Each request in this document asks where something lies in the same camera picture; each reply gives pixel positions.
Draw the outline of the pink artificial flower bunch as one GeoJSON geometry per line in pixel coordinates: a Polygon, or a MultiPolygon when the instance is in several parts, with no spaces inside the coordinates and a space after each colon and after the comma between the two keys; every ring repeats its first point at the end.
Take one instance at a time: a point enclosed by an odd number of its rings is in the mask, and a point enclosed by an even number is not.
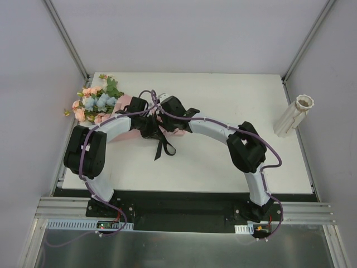
{"type": "Polygon", "coordinates": [[[94,125],[112,115],[124,93],[118,89],[118,81],[112,75],[100,74],[99,80],[103,85],[84,87],[77,93],[79,99],[73,102],[71,109],[64,110],[65,117],[73,115],[81,124],[94,125]]]}

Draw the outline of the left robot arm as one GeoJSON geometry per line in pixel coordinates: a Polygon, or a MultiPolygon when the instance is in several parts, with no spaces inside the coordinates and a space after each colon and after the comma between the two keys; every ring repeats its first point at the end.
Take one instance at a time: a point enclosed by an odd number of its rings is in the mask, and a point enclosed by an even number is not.
{"type": "Polygon", "coordinates": [[[103,171],[107,164],[107,144],[143,129],[150,110],[146,100],[133,97],[129,105],[101,123],[90,127],[78,125],[72,130],[64,166],[84,182],[91,197],[100,202],[98,209],[105,217],[114,216],[118,210],[117,202],[112,200],[114,188],[103,171]]]}

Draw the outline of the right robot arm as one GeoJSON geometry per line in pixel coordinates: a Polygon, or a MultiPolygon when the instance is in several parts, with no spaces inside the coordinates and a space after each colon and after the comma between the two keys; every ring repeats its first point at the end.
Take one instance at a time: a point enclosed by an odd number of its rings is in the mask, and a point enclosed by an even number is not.
{"type": "Polygon", "coordinates": [[[271,213],[274,200],[261,171],[266,160],[266,146],[257,139],[258,134],[249,122],[230,130],[223,123],[205,118],[195,108],[186,110],[180,100],[165,93],[158,98],[163,127],[169,132],[183,130],[201,134],[227,145],[232,163],[244,173],[249,189],[249,203],[240,210],[240,216],[259,223],[271,213]]]}

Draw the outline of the black printed ribbon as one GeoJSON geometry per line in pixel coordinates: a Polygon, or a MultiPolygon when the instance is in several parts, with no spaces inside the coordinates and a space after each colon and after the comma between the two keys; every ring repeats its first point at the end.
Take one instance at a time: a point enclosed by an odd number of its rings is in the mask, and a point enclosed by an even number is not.
{"type": "Polygon", "coordinates": [[[141,136],[145,139],[158,141],[154,161],[161,157],[162,151],[168,156],[174,156],[176,154],[176,149],[168,142],[166,136],[161,131],[159,121],[156,117],[151,115],[144,119],[144,127],[140,129],[141,136]]]}

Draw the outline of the blue artificial flower stem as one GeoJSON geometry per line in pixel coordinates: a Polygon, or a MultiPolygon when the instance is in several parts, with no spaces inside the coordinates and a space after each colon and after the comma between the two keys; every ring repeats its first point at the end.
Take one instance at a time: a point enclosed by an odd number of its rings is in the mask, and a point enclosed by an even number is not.
{"type": "Polygon", "coordinates": [[[82,104],[88,112],[109,112],[114,109],[117,98],[110,97],[103,93],[99,98],[86,97],[82,100],[82,104]]]}

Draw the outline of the pink wrapping paper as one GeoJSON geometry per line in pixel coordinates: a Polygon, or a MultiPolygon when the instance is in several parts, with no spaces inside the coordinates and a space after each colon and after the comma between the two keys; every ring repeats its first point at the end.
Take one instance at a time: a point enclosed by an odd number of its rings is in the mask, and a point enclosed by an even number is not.
{"type": "MultiPolygon", "coordinates": [[[[114,117],[115,113],[117,111],[119,111],[120,109],[123,109],[125,106],[129,105],[131,102],[132,97],[130,95],[123,95],[121,97],[118,98],[114,109],[112,111],[111,117],[114,117]]],[[[163,132],[163,134],[165,136],[177,136],[177,137],[181,137],[183,136],[186,132],[176,129],[173,132],[168,132],[166,131],[163,127],[160,126],[160,130],[163,132]]],[[[139,130],[131,130],[129,132],[126,133],[122,133],[120,135],[117,135],[115,138],[112,139],[112,142],[117,142],[117,141],[123,141],[123,140],[130,140],[133,138],[140,138],[141,134],[139,130]]]]}

